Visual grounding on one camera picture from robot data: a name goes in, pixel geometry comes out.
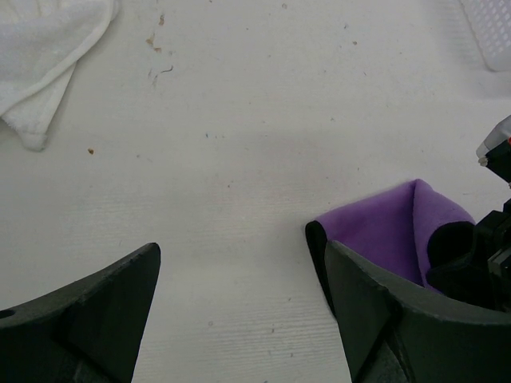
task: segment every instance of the white table surface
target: white table surface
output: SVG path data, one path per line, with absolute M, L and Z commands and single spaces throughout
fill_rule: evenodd
M 348 382 L 305 223 L 413 178 L 509 197 L 475 157 L 509 77 L 454 60 L 448 1 L 122 0 L 47 149 L 0 129 L 0 306 L 155 241 L 133 381 Z

